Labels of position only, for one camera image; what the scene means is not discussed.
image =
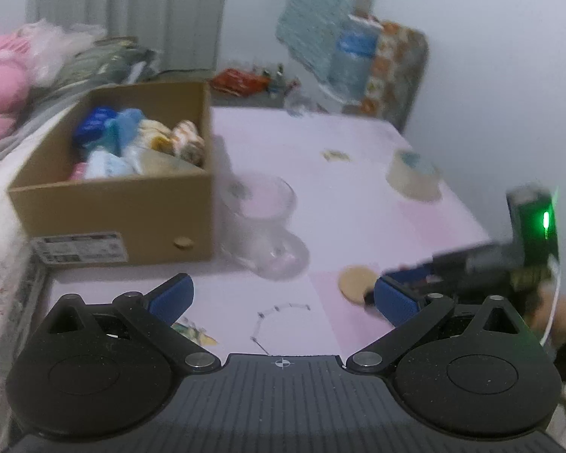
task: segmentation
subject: brown box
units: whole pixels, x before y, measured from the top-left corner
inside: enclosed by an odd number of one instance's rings
[[[181,120],[193,121],[206,142],[203,169],[163,177],[68,181],[78,158],[72,133],[99,105],[139,108],[169,128]],[[89,92],[46,135],[8,190],[38,254],[58,265],[209,258],[213,249],[210,126],[209,89],[204,83],[145,83]]]

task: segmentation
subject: wooden disc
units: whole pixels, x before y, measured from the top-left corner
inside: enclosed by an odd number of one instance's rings
[[[366,266],[351,266],[341,272],[337,287],[348,300],[364,305],[365,293],[373,289],[378,277],[379,274]]]

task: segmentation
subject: white table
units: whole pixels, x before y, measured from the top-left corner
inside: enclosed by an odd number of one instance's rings
[[[229,169],[258,170],[294,189],[297,207],[289,230],[308,248],[308,268],[279,282],[220,256],[204,263],[59,270],[49,288],[49,307],[66,293],[78,293],[89,304],[110,302],[125,291],[146,293],[187,272],[195,301],[185,317],[219,342],[210,350],[222,360],[229,352],[263,352],[251,340],[256,332],[271,354],[345,359],[390,326],[341,297],[335,281],[342,268],[368,264],[385,270],[488,240],[446,185],[434,204],[407,200],[388,185],[385,175],[395,149],[408,147],[389,123],[320,114],[297,118],[250,108],[214,108],[212,120],[217,177]],[[328,162],[322,155],[327,149],[342,151],[351,161]],[[265,312],[261,319],[258,313]]]

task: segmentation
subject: floral patterned object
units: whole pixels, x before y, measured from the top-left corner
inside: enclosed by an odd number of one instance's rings
[[[361,113],[388,120],[402,132],[426,67],[427,54],[424,34],[395,22],[381,22]]]

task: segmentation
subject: roll of tape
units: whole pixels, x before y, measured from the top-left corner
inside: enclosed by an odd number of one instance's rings
[[[388,184],[409,199],[433,202],[441,198],[440,171],[420,154],[397,149],[390,164]]]

